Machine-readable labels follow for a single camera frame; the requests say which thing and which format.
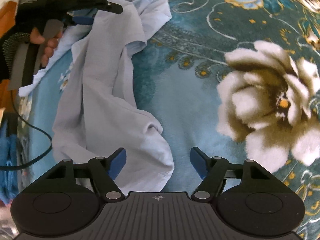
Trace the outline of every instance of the light gray cloth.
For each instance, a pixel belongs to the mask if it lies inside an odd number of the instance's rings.
[[[72,46],[74,66],[53,126],[54,157],[86,163],[123,147],[127,163],[116,178],[122,192],[159,192],[171,177],[172,154],[161,124],[136,108],[131,57],[171,18],[168,0],[110,1],[123,13],[99,11],[89,35]]]

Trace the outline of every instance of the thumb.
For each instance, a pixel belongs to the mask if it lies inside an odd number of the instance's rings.
[[[45,38],[41,36],[37,28],[33,28],[30,34],[30,42],[34,44],[41,44],[45,42]]]

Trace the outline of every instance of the human hand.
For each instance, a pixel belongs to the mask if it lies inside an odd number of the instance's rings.
[[[54,50],[58,46],[58,39],[60,39],[61,37],[62,37],[62,31],[59,31],[54,38],[48,40],[46,44],[46,48],[44,49],[44,55],[41,58],[42,67],[47,66],[49,62],[49,58],[52,57]],[[45,38],[39,33],[37,28],[33,28],[30,34],[30,42],[33,44],[39,44],[39,45],[45,42]]]

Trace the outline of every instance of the black cable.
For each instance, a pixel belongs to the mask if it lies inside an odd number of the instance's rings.
[[[0,166],[0,171],[18,171],[18,170],[23,170],[31,165],[33,165],[34,163],[36,163],[37,161],[41,160],[43,157],[45,157],[51,150],[52,150],[52,138],[51,136],[46,133],[45,131],[41,130],[40,128],[38,127],[35,127],[31,124],[29,124],[26,120],[23,119],[23,117],[18,113],[15,105],[14,105],[14,101],[13,101],[13,93],[11,91],[11,103],[12,103],[12,106],[13,106],[13,109],[15,111],[15,113],[18,115],[18,117],[28,126],[30,126],[31,128],[33,129],[36,129],[38,130],[39,132],[42,132],[45,136],[47,136],[50,140],[50,146],[49,148],[44,152],[42,153],[41,155],[39,155],[38,157],[34,158],[33,160],[31,160],[30,162],[28,163],[25,163],[23,165],[18,165],[18,166]]]

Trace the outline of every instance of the round black disc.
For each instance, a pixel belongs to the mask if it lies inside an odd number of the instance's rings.
[[[80,185],[70,191],[20,193],[11,206],[19,231],[35,236],[63,236],[89,224],[99,211],[97,196]]]
[[[218,198],[217,211],[231,227],[250,235],[274,237],[293,231],[305,208],[294,193],[247,193],[239,186]]]

